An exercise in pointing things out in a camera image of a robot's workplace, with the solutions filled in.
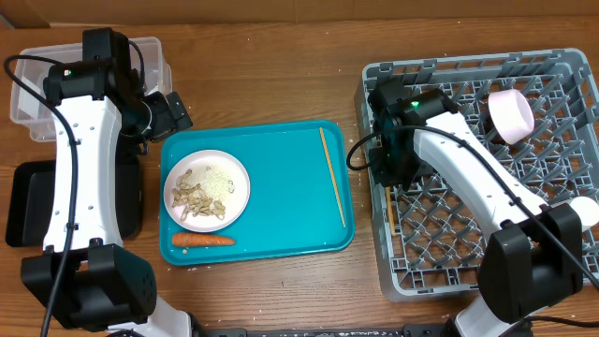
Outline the wooden chopstick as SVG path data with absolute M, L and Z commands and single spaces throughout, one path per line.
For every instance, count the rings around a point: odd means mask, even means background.
M 336 177 L 335 177 L 335 173 L 334 173 L 334 169 L 332 166 L 332 162 L 331 162 L 331 158 L 330 158 L 330 154 L 329 154 L 329 147 L 328 147 L 328 143 L 327 143 L 327 138 L 325 135 L 325 131 L 323 127 L 319 127 L 319 134 L 320 134 L 320 138 L 321 138 L 321 142 L 322 142 L 322 146 L 323 146 L 323 151 L 327 160 L 327 164 L 329 167 L 329 176 L 330 176 L 330 180 L 331 180 L 331 184 L 332 184 L 332 188 L 333 188 L 333 193 L 336 199 L 336 203 L 337 203 L 337 207 L 338 207 L 338 211 L 341 217 L 341 221 L 342 221 L 342 225 L 344 228 L 346 228 L 346 222 L 345 222 L 345 217 L 344 217 L 344 212 L 343 212 L 343 205 L 341 203 L 341 199 L 340 199 L 340 195 L 339 195 L 339 190 L 338 190 L 338 186 L 336 183 Z
M 391 237 L 395 237 L 396 231 L 395 231 L 394 212 L 393 212 L 393 204 L 392 204 L 389 186 L 385 187 L 385 197 L 386 197 L 386 204 L 387 204 L 387 220 L 389 223 L 389 233 L 390 233 Z

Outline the pink bowl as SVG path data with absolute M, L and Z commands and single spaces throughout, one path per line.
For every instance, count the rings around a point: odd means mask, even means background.
M 492 123 L 506 143 L 515 144 L 533 132 L 533 112 L 520 91 L 510 89 L 491 93 L 488 105 Z

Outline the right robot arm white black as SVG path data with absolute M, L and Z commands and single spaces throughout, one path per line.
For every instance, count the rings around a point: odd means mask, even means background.
M 543 310 L 577 294 L 592 273 L 583 264 L 583 233 L 598 223 L 598 204 L 576 197 L 550 205 L 481 144 L 441 89 L 409 95 L 399 79 L 368 94 L 380 139 L 367 169 L 383 186 L 408 188 L 432 166 L 479 224 L 487 247 L 475 300 L 444 326 L 446 336 L 523 335 Z

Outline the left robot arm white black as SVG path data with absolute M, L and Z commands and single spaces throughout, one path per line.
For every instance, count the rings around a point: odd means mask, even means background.
M 176 93 L 144 92 L 131 66 L 137 45 L 110 28 L 82 35 L 78 62 L 51 61 L 34 98 L 56 133 L 52 215 L 40 256 L 21 264 L 22 283 L 44 306 L 44 322 L 111 336 L 199 336 L 190 313 L 157 292 L 151 264 L 126 250 L 116 215 L 116 159 L 188 129 Z

